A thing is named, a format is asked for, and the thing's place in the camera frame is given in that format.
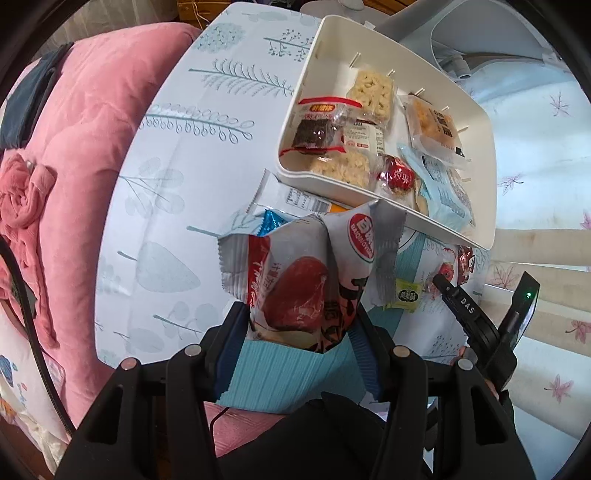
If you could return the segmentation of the person right hand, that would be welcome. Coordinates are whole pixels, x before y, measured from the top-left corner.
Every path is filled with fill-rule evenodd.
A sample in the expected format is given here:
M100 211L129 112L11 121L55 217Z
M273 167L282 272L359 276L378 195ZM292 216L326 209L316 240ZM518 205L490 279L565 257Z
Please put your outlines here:
M459 350L459 354L457 356L457 358L455 359L455 362L467 366L468 364L471 364L473 367L476 366L476 363L478 361L478 356L477 354L474 352L474 350L468 346L462 346ZM491 391L492 395L496 398L499 399L499 393L497 392L494 384L487 378L484 379L485 384L488 386L489 390Z

